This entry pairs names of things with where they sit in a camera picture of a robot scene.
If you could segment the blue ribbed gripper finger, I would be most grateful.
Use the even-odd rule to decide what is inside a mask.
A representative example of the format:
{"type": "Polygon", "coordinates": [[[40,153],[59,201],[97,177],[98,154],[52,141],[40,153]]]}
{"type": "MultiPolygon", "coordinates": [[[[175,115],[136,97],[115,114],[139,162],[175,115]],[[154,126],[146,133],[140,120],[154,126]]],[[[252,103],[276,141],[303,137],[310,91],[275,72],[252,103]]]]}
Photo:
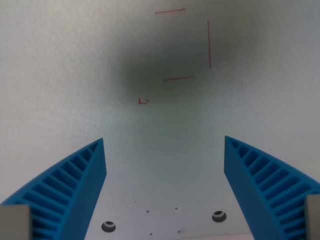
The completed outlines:
{"type": "Polygon", "coordinates": [[[1,205],[28,205],[33,240],[83,240],[107,175],[102,138],[23,185],[1,205]]]}
{"type": "Polygon", "coordinates": [[[256,240],[305,240],[313,178],[245,142],[224,138],[224,174],[256,240]]]}

